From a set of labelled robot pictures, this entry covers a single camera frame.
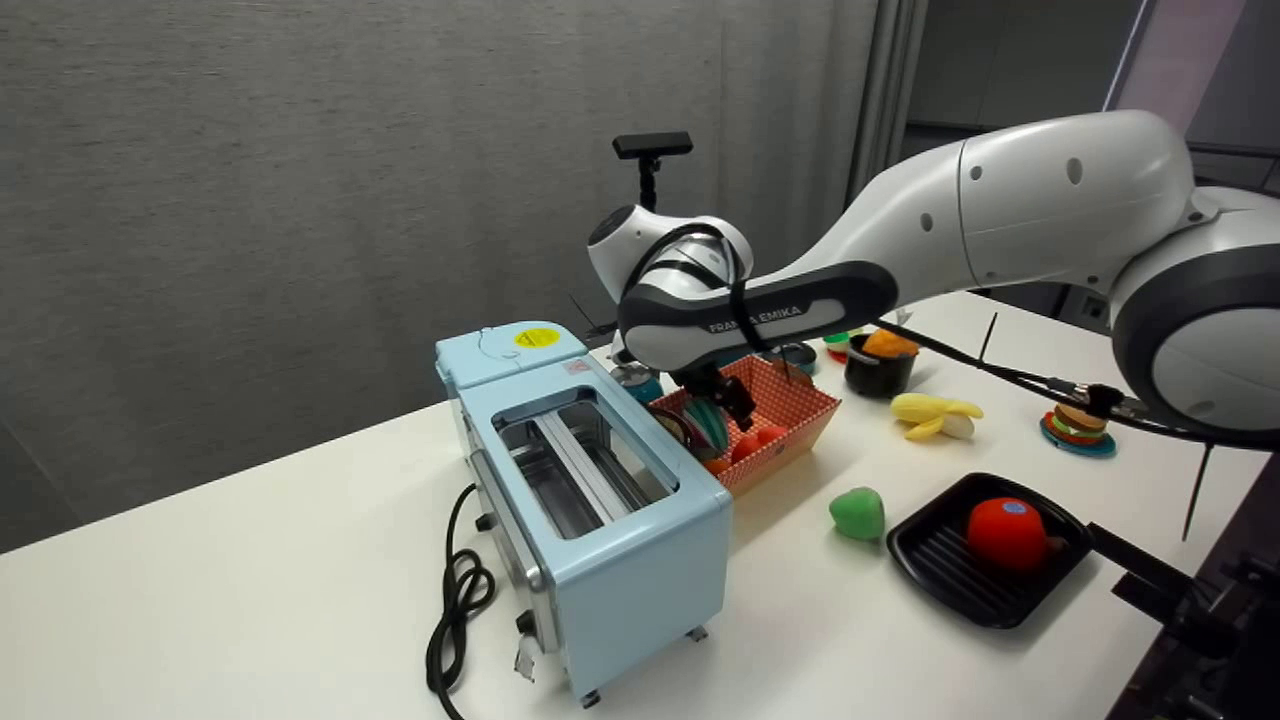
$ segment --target black tray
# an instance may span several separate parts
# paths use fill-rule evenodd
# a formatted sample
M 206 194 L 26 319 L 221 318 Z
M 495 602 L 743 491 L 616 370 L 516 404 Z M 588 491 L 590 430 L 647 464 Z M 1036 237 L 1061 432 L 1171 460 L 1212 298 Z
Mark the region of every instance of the black tray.
M 1056 543 L 1050 561 L 1039 572 L 1005 577 L 966 557 L 962 526 L 972 503 L 989 496 L 1020 496 L 1039 511 L 1043 533 Z M 906 572 L 906 580 L 917 580 L 951 613 L 989 628 L 1015 628 L 1080 563 L 1080 557 L 1086 552 L 1086 533 L 1071 511 L 1065 511 L 1048 496 L 1005 475 L 972 473 L 944 496 L 922 503 L 917 518 L 898 521 L 888 533 L 888 552 Z

